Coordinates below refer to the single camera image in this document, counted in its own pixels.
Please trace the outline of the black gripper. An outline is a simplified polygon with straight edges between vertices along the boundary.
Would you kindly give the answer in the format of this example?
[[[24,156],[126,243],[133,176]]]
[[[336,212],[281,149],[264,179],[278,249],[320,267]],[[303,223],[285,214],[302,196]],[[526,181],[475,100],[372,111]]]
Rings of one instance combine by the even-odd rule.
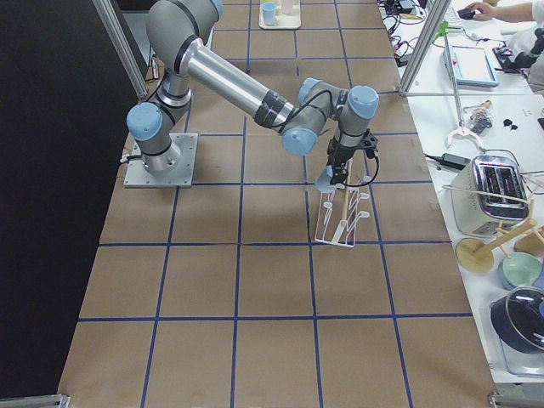
[[[367,158],[377,161],[377,138],[370,130],[355,136],[337,131],[327,147],[326,175],[330,177],[329,185],[351,185],[352,159],[358,150],[362,150]]]

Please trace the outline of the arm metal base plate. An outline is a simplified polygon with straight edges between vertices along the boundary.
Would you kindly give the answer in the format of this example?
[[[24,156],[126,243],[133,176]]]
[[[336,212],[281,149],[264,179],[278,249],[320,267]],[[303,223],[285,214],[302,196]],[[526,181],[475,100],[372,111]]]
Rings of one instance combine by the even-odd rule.
[[[159,156],[144,155],[134,143],[127,163],[124,186],[127,188],[170,188],[192,186],[198,133],[170,133],[171,145]]]

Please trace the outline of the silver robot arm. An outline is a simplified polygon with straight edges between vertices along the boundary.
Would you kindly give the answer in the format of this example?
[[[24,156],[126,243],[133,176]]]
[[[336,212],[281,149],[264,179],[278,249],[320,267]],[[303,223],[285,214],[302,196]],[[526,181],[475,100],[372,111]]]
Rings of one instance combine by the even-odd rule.
[[[127,169],[126,184],[139,176],[138,187],[191,185],[197,137],[171,130],[190,108],[190,80],[195,79],[260,127],[276,131],[284,149],[294,156],[306,156],[326,122],[337,122],[316,187],[333,192],[340,185],[349,186],[349,161],[356,151],[377,159],[377,139],[368,128],[377,111],[377,92],[367,86],[338,88],[309,77],[298,92],[298,104],[291,104],[206,46],[223,10],[220,1],[157,1],[150,8],[146,33],[165,72],[156,91],[127,114],[139,160]]]

